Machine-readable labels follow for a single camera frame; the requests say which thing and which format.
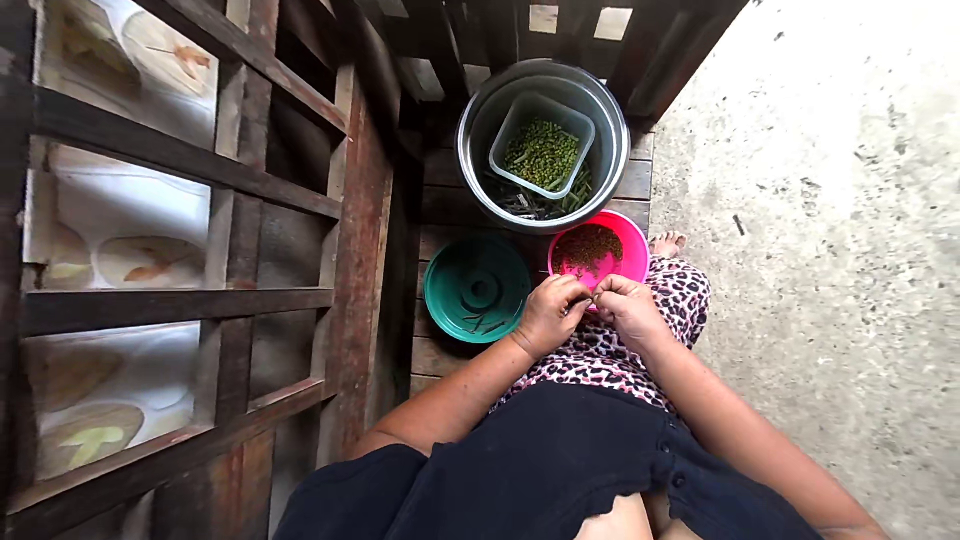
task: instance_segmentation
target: stainless steel pot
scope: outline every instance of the stainless steel pot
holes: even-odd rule
[[[488,154],[514,98],[535,90],[575,109],[593,121],[596,138],[587,156],[593,180],[592,198],[581,209],[559,219],[534,221],[510,214],[484,192],[477,177],[489,169]],[[592,75],[547,59],[522,61],[487,80],[464,109],[457,126],[457,157],[464,180],[483,210],[509,229],[528,234],[554,234],[584,223],[608,203],[630,156],[630,131],[607,87]]]

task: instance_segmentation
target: hand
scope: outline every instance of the hand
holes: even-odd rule
[[[567,306],[578,296],[585,300],[567,311]],[[523,317],[510,337],[534,361],[539,360],[564,344],[590,304],[590,289],[575,276],[550,276],[527,297]]]
[[[600,318],[613,323],[620,340],[635,353],[663,340],[676,341],[647,285],[609,274],[593,289],[593,302]]]

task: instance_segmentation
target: leopard print clothing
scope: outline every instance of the leopard print clothing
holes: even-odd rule
[[[707,323],[710,301],[707,276],[678,258],[653,255],[646,283],[654,291],[657,308],[674,337],[688,349],[693,348]],[[624,346],[611,325],[589,313],[563,346],[534,364],[493,404],[490,412],[543,380],[612,388],[667,412],[675,412],[647,373],[643,359]]]

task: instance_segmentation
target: wooden floor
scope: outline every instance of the wooden floor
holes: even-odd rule
[[[653,149],[654,134],[635,137],[623,182],[606,206],[633,219],[644,233],[647,233],[650,221]],[[411,396],[453,373],[488,347],[458,341],[442,331],[430,318],[423,301],[423,273],[427,263],[443,246],[473,234],[499,233],[510,239],[527,259],[534,284],[542,282],[547,276],[546,252],[551,236],[513,233],[494,223],[464,187],[458,167],[456,153],[451,148],[439,148],[427,153],[423,174],[423,225],[420,229],[420,276],[412,343]]]

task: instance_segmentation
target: finger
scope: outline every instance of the finger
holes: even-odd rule
[[[558,280],[554,280],[554,285],[563,285],[564,283],[576,282],[577,277],[573,274],[563,274]]]
[[[593,289],[593,296],[604,291],[612,291],[619,294],[629,294],[632,292],[639,283],[628,280],[623,276],[617,274],[608,274],[607,277],[603,279],[600,283],[597,284],[596,288]]]
[[[564,317],[564,322],[568,324],[568,328],[576,328],[580,324],[580,320],[584,318],[584,313],[587,312],[587,308],[593,304],[591,299],[581,300],[574,307],[570,308],[570,312],[567,313]]]
[[[636,300],[631,300],[626,296],[610,291],[604,291],[593,298],[593,302],[597,304],[597,307],[608,310],[614,316],[625,314],[630,308],[631,302],[635,301]]]
[[[547,279],[543,280],[543,282],[540,284],[540,286],[541,286],[541,287],[547,286],[547,285],[549,285],[550,283],[555,282],[556,280],[562,278],[563,276],[564,276],[563,274],[554,274],[554,275],[552,275],[552,276],[549,276],[549,277],[547,277]]]
[[[584,296],[588,299],[593,297],[593,295],[590,294],[589,287],[576,280],[567,283],[557,283],[557,286],[559,287],[558,292],[561,298],[564,299],[565,304],[569,304],[578,296]]]

